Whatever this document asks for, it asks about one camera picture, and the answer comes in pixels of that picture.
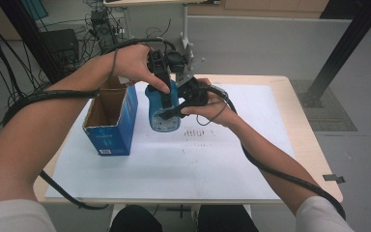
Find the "dark grid floor mat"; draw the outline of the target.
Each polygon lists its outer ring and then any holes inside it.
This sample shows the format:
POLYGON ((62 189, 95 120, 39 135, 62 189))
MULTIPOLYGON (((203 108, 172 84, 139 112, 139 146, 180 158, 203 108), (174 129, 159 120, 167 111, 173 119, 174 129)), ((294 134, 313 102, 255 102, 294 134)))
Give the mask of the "dark grid floor mat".
POLYGON ((357 127, 330 88, 327 88, 313 106, 305 105, 303 97, 311 83, 311 80, 291 81, 311 128, 314 131, 357 131, 357 127))

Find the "blue cardboard box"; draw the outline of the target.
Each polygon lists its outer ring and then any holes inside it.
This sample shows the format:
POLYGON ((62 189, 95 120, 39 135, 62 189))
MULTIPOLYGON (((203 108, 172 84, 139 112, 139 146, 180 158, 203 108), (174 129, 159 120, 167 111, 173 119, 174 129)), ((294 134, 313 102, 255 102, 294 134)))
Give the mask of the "blue cardboard box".
POLYGON ((101 156, 128 156, 138 107, 135 86, 109 79, 89 106, 82 128, 101 156))

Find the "grey computer tower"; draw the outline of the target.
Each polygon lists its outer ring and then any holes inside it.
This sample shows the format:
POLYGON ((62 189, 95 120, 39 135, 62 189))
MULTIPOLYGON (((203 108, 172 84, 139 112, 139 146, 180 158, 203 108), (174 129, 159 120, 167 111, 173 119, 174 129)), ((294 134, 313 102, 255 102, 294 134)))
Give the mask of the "grey computer tower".
POLYGON ((92 11, 91 23, 95 37, 98 39, 102 51, 112 48, 117 43, 106 9, 92 11))

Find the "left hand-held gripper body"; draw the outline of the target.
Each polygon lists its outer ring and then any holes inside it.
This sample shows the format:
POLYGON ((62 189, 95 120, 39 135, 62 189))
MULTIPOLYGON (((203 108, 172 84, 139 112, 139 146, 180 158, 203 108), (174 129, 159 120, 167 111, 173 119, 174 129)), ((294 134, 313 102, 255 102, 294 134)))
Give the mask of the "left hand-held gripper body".
POLYGON ((186 67, 185 57, 177 50, 162 52, 160 49, 152 50, 148 54, 147 67, 155 76, 170 73, 183 74, 186 67))

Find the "black tape strip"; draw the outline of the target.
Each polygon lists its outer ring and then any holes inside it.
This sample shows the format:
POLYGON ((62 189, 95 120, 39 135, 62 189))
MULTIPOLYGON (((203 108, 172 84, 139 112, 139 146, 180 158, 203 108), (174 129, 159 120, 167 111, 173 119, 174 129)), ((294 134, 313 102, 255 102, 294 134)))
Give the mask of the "black tape strip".
POLYGON ((332 181, 335 182, 336 184, 343 184, 346 182, 343 176, 337 176, 336 174, 323 175, 323 178, 327 182, 332 181))

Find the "white desk with metal legs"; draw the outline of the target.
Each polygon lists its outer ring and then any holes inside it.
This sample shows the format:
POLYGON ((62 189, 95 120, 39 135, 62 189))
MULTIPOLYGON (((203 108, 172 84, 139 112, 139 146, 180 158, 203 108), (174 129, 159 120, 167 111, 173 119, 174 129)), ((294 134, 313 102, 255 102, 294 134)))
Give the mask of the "white desk with metal legs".
POLYGON ((206 0, 103 0, 103 5, 123 12, 129 39, 159 37, 180 51, 192 48, 188 38, 188 7, 206 0))

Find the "person's leg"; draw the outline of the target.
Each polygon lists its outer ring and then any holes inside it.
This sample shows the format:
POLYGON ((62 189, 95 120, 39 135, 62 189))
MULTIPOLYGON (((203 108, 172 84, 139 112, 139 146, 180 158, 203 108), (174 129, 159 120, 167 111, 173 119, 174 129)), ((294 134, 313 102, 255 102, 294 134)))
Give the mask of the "person's leg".
POLYGON ((112 220, 109 232, 163 232, 160 222, 144 207, 128 205, 112 220))
POLYGON ((202 205, 198 232, 259 232, 243 205, 202 205))

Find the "light wooden cabinet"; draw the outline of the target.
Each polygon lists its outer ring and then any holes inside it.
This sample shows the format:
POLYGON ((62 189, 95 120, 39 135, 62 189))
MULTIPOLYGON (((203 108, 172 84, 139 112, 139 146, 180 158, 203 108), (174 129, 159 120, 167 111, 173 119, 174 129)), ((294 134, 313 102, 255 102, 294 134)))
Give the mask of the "light wooden cabinet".
POLYGON ((218 4, 190 4, 190 15, 319 18, 329 0, 216 0, 218 4))

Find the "person's left hand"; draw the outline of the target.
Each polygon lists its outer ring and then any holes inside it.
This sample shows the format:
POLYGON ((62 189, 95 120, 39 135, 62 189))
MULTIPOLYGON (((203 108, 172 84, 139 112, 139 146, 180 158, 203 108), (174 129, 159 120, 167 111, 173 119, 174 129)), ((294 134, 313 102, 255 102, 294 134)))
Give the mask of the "person's left hand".
POLYGON ((130 45, 114 52, 111 77, 123 77, 131 82, 146 82, 159 91, 168 93, 170 90, 148 67, 150 48, 144 44, 130 45))

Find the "white table mat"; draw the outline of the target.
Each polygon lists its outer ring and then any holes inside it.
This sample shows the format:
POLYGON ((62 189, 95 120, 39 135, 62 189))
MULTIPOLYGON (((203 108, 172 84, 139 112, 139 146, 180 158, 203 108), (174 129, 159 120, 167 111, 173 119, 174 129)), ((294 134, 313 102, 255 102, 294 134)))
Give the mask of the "white table mat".
POLYGON ((172 132, 149 126, 145 86, 135 87, 138 108, 127 156, 101 156, 77 118, 59 153, 53 178, 83 201, 254 201, 276 194, 245 157, 228 129, 188 116, 172 132))

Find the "person's right leg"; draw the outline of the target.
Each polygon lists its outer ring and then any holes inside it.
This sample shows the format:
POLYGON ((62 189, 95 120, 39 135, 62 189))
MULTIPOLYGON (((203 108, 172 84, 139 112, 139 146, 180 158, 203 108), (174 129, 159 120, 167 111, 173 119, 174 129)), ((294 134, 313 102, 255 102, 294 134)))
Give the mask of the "person's right leg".
POLYGON ((198 232, 259 232, 243 205, 202 205, 198 232))

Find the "person's right hand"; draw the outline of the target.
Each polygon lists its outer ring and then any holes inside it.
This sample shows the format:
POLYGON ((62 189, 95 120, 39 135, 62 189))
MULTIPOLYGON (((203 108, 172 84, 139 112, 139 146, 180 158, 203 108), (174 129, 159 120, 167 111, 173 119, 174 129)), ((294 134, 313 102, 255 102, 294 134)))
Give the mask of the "person's right hand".
POLYGON ((208 102, 205 105, 185 107, 182 113, 186 116, 195 115, 201 126, 215 123, 231 129, 241 120, 223 97, 211 91, 208 91, 208 102))

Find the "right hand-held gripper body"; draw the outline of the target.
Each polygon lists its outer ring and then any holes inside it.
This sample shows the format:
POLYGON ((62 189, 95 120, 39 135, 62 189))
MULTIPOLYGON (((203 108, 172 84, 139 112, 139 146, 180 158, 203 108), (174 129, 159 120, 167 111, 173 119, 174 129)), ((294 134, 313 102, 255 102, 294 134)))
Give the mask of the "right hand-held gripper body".
POLYGON ((208 102, 207 85, 200 82, 195 73, 206 62, 201 58, 198 62, 190 61, 176 74, 178 98, 183 99, 180 108, 189 106, 202 106, 208 102))

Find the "black equipment case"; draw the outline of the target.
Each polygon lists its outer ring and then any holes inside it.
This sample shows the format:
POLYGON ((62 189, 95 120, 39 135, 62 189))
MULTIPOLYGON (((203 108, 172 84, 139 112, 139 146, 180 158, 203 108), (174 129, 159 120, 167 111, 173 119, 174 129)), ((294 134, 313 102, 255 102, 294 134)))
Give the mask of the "black equipment case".
POLYGON ((77 63, 78 41, 72 29, 41 32, 41 36, 58 64, 77 63))

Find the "blue bottle with white cap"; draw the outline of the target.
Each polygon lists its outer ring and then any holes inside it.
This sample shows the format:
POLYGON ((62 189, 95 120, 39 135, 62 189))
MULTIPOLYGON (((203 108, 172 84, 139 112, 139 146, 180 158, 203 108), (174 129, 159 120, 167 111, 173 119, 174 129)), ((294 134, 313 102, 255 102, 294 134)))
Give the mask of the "blue bottle with white cap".
MULTIPOLYGON (((179 105, 178 89, 176 83, 171 80, 171 98, 173 105, 169 108, 174 108, 179 105)), ((179 117, 173 117, 168 120, 163 120, 159 117, 159 114, 167 108, 163 108, 161 105, 161 97, 159 90, 151 85, 148 85, 145 90, 145 95, 149 100, 149 124, 153 131, 157 132, 171 132, 176 131, 181 125, 181 119, 179 117)))

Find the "black metal frame post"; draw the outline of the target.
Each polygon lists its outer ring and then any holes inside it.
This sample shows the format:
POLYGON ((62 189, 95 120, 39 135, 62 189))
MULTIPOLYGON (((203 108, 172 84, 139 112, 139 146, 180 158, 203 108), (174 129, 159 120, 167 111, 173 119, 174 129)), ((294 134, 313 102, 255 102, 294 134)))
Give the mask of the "black metal frame post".
POLYGON ((48 80, 54 84, 64 78, 55 59, 43 41, 41 32, 21 0, 0 0, 0 8, 26 43, 48 80))
POLYGON ((321 98, 359 43, 371 28, 371 0, 362 4, 316 78, 304 93, 299 94, 303 107, 321 107, 321 98))

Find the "teal panel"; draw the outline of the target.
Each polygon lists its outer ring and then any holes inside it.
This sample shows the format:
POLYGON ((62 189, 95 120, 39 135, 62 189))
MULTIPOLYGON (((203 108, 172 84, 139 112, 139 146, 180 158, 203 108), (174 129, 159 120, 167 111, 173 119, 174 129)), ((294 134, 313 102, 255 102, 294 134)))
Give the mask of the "teal panel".
POLYGON ((41 0, 21 0, 21 2, 33 19, 37 20, 48 16, 41 0))

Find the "person's left leg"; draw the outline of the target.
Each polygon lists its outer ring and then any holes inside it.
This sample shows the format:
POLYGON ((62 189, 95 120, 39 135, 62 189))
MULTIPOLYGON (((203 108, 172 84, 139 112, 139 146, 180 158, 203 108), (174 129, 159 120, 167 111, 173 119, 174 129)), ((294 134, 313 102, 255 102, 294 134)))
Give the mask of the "person's left leg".
POLYGON ((109 232, 163 232, 160 222, 144 207, 128 205, 112 220, 109 232))

